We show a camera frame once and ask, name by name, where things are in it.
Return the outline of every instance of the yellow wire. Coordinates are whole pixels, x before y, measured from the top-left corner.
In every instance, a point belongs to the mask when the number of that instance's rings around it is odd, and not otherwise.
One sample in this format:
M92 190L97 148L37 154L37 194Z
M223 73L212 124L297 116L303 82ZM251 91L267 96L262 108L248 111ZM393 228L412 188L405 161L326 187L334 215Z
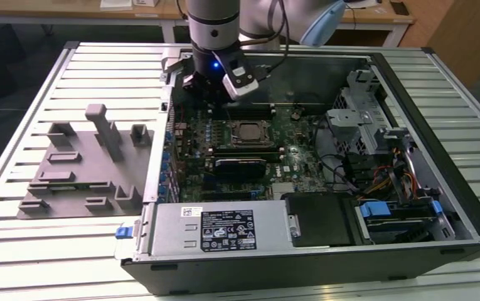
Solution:
M370 190L367 190L366 194L374 192L375 190L381 189L385 187L386 184L389 184L390 179L385 179L375 187L373 187Z

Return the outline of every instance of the motherboard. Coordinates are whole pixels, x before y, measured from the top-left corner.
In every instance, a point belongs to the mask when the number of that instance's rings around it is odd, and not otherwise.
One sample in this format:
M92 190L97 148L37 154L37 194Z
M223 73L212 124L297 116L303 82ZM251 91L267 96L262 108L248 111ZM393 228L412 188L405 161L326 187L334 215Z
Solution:
M271 106L265 119L234 110L180 108L176 151L183 167L180 202L279 199L327 190L311 144L313 116L294 105Z

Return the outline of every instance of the barcode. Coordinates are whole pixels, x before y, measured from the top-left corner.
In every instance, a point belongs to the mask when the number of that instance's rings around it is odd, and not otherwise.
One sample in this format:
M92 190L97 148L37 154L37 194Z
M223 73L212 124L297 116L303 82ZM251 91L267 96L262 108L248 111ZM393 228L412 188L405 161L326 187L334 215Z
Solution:
M254 238L244 238L239 243L254 243Z

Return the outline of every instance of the white paper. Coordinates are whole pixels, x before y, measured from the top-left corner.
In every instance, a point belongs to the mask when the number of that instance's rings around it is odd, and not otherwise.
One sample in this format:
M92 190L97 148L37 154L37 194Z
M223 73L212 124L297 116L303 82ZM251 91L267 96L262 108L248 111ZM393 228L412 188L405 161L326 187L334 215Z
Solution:
M131 0L101 0L100 11L128 11L131 10Z
M369 8L370 6L378 5L377 0L362 0L353 3L346 3L346 8L350 7L353 9L358 8Z

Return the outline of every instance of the wooden table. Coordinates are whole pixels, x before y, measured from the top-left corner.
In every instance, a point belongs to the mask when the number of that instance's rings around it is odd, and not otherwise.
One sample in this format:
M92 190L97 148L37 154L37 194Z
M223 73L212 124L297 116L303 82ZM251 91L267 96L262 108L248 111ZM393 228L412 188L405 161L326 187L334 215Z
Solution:
M414 18L394 14L387 0L354 13L353 17L346 11L338 29L389 31L383 46L395 47ZM0 0L0 23L154 25L162 27L166 43L174 43L172 28L187 25L174 0L160 0L154 8L134 6L130 11L100 11L100 0Z

